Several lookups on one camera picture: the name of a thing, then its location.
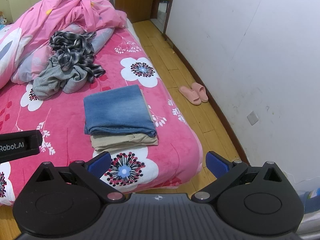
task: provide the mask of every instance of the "wall outlet cover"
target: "wall outlet cover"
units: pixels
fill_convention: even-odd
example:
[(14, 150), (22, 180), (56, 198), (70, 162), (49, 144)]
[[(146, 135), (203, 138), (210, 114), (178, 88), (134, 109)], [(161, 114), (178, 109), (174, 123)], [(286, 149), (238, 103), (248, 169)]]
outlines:
[(252, 111), (248, 116), (247, 116), (249, 122), (251, 125), (254, 125), (257, 121), (259, 121), (259, 118), (255, 111)]

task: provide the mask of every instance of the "slipper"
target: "slipper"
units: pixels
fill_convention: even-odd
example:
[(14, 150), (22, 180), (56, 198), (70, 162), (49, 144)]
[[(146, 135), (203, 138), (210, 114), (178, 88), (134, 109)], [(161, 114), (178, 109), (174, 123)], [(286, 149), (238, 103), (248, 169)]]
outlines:
[(199, 98), (197, 92), (195, 92), (185, 86), (179, 87), (179, 91), (182, 95), (184, 95), (184, 97), (186, 99), (188, 99), (190, 101), (190, 103), (192, 103), (196, 106), (201, 104), (201, 99)]
[(207, 94), (206, 94), (206, 92), (205, 92), (204, 86), (202, 86), (202, 85), (200, 85), (200, 84), (198, 84), (198, 83), (193, 83), (193, 84), (191, 85), (191, 88), (192, 88), (194, 91), (197, 92), (197, 94), (198, 94), (198, 96), (200, 97), (200, 99), (201, 99), (202, 102), (204, 102), (204, 103), (208, 102), (209, 99), (208, 99), (208, 96), (207, 96)]

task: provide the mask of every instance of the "metal bolt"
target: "metal bolt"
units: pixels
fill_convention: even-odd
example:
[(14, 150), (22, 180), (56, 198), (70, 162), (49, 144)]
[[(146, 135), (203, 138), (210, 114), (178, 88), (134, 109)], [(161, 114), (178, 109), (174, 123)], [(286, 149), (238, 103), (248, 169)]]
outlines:
[(119, 200), (122, 199), (122, 196), (123, 195), (120, 192), (112, 192), (107, 195), (107, 198), (111, 200)]
[(208, 199), (210, 197), (210, 194), (208, 192), (205, 192), (205, 191), (199, 191), (195, 194), (195, 197), (197, 199)]

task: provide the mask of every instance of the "wooden floor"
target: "wooden floor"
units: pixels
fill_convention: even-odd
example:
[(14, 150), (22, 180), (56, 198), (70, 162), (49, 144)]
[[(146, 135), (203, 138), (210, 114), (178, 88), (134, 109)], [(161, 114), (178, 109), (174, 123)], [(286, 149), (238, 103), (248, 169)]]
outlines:
[[(209, 150), (212, 150), (230, 161), (239, 158), (235, 147), (211, 105), (202, 103), (200, 106), (195, 106), (180, 94), (178, 87), (182, 85), (191, 86), (195, 80), (170, 45), (163, 39), (158, 29), (150, 21), (135, 23), (133, 27), (146, 54), (168, 88), (176, 105), (183, 113), (190, 127), (198, 135), (204, 156)], [(201, 172), (178, 189), (154, 189), (144, 192), (159, 194), (185, 192), (191, 196), (214, 180), (215, 177), (203, 162)], [(17, 224), (12, 216), (12, 208), (8, 206), (0, 207), (0, 240), (12, 240), (19, 233)]]

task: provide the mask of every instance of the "black and white plaid shirt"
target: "black and white plaid shirt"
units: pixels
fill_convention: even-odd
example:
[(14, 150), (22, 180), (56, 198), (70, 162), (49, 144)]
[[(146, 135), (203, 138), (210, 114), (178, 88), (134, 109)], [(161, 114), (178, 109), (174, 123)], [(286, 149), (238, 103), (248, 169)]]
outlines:
[(88, 72), (88, 80), (102, 76), (106, 71), (101, 65), (94, 64), (94, 50), (91, 41), (96, 32), (76, 34), (72, 32), (55, 32), (49, 44), (56, 51), (56, 57), (63, 71), (77, 65)]

